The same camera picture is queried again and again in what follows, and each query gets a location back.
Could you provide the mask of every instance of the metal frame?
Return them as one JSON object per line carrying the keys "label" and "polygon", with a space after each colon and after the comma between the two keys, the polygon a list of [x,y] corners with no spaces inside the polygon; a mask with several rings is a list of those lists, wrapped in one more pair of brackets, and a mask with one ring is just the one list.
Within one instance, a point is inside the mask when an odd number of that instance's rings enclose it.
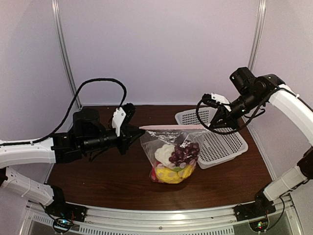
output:
{"label": "metal frame", "polygon": [[248,68],[253,71],[259,49],[266,13],[266,0],[260,0]]}
{"label": "metal frame", "polygon": [[[71,89],[72,95],[74,96],[77,89],[76,89],[75,82],[73,79],[73,74],[72,74],[72,70],[70,68],[68,54],[67,54],[67,48],[65,45],[64,34],[63,34],[62,23],[61,23],[60,10],[59,10],[59,0],[51,0],[51,4],[52,4],[52,12],[53,12],[53,17],[54,17],[54,21],[55,21],[55,26],[57,29],[57,34],[58,34],[58,39],[59,39],[60,50],[61,50],[61,54],[62,54],[62,61],[63,61],[65,72],[67,74],[69,87]],[[75,104],[76,104],[77,109],[81,108],[82,104],[79,100],[79,97],[76,98]]]}
{"label": "metal frame", "polygon": [[[290,195],[284,196],[283,200],[293,234],[303,235]],[[73,232],[100,234],[102,231],[109,231],[112,234],[130,233],[133,235],[201,234],[204,231],[231,229],[236,224],[247,223],[247,221],[236,221],[233,210],[235,206],[181,211],[133,211],[87,206],[85,222],[75,222],[78,226],[73,228]],[[280,214],[283,207],[280,199],[275,200],[275,206],[277,211],[274,214]],[[25,220],[19,234],[27,235],[32,221],[52,225],[52,220],[44,213],[40,205],[28,202]]]}

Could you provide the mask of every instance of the perforated basket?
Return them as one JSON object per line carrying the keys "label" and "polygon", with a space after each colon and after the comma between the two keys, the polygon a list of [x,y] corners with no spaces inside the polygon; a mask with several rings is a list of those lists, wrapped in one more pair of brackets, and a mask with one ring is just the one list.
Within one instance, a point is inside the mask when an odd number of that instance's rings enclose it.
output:
{"label": "perforated basket", "polygon": [[[214,108],[200,108],[199,115],[204,123],[208,124],[215,115]],[[176,122],[180,125],[200,124],[196,116],[196,110],[187,110],[175,115]],[[230,131],[230,128],[219,128],[221,132]],[[204,142],[199,154],[198,164],[202,169],[206,169],[227,161],[248,150],[248,144],[237,132],[230,135],[218,135],[209,132],[204,136]]]}

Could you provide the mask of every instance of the wooden table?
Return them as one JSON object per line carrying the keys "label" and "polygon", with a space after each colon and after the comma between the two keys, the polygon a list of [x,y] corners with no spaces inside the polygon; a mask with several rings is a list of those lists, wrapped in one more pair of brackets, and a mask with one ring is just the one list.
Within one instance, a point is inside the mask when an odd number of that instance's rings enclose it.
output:
{"label": "wooden table", "polygon": [[[174,115],[194,106],[137,106],[131,124],[176,124]],[[106,126],[113,107],[97,107]],[[177,185],[153,183],[151,165],[136,141],[127,154],[117,149],[89,163],[87,158],[55,165],[48,183],[63,189],[66,200],[89,206],[132,210],[209,208],[252,201],[271,181],[249,131],[240,132],[249,150],[234,160],[202,170]]]}

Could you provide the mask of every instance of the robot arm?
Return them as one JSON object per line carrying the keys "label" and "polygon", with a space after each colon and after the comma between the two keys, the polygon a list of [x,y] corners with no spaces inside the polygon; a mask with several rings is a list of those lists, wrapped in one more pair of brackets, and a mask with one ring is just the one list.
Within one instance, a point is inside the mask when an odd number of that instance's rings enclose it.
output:
{"label": "robot arm", "polygon": [[84,108],[73,114],[73,126],[66,133],[53,134],[33,144],[14,145],[17,141],[0,141],[0,189],[9,189],[21,197],[39,202],[54,216],[71,219],[73,213],[75,220],[84,221],[86,208],[66,203],[60,188],[35,182],[9,166],[65,164],[87,155],[93,161],[99,154],[113,147],[125,154],[129,146],[145,132],[129,124],[134,112],[133,104],[116,109],[112,128],[106,129],[99,121],[97,110]]}
{"label": "robot arm", "polygon": [[[242,129],[238,126],[238,118],[254,111],[245,126],[256,117],[261,105],[269,102],[282,111],[305,135],[313,145],[313,111],[299,98],[285,83],[274,74],[255,77],[248,68],[239,68],[230,80],[241,94],[233,102],[216,94],[205,94],[199,105],[204,104],[217,108],[217,112],[209,125],[205,125],[199,115],[201,123],[212,132],[218,134],[231,134]],[[218,131],[218,128],[231,127],[228,133]],[[296,166],[285,172],[280,178],[273,181],[255,195],[255,203],[239,205],[235,208],[238,221],[263,216],[266,211],[275,212],[273,200],[292,190],[300,184],[313,179],[313,149],[310,148]]]}

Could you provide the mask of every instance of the white arm segment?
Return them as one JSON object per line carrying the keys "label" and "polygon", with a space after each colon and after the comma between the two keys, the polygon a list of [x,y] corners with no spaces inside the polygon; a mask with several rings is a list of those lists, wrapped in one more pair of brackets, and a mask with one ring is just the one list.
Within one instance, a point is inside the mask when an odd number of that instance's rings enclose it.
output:
{"label": "white arm segment", "polygon": [[[280,85],[291,92],[290,87]],[[282,111],[305,135],[309,143],[313,146],[313,113],[295,96],[284,90],[275,92],[269,102]]]}
{"label": "white arm segment", "polygon": [[35,144],[1,146],[0,169],[10,165],[28,163],[55,163],[54,151],[51,150],[52,146],[53,138]]}
{"label": "white arm segment", "polygon": [[8,180],[5,180],[0,189],[7,188],[21,197],[25,197],[35,202],[40,202],[48,206],[53,202],[53,189],[49,185],[43,185],[33,181],[11,168],[6,169]]}
{"label": "white arm segment", "polygon": [[[286,85],[280,85],[279,87],[293,92]],[[313,112],[305,104],[284,90],[274,93],[269,98],[269,102],[282,111],[301,130],[309,143],[313,145]],[[264,189],[264,195],[269,201],[273,201],[307,180],[296,165],[286,171],[280,178],[270,183]]]}
{"label": "white arm segment", "polygon": [[270,183],[264,189],[263,193],[269,201],[273,201],[280,195],[283,195],[307,180],[308,179],[301,173],[300,168],[296,165],[286,171],[280,178]]}

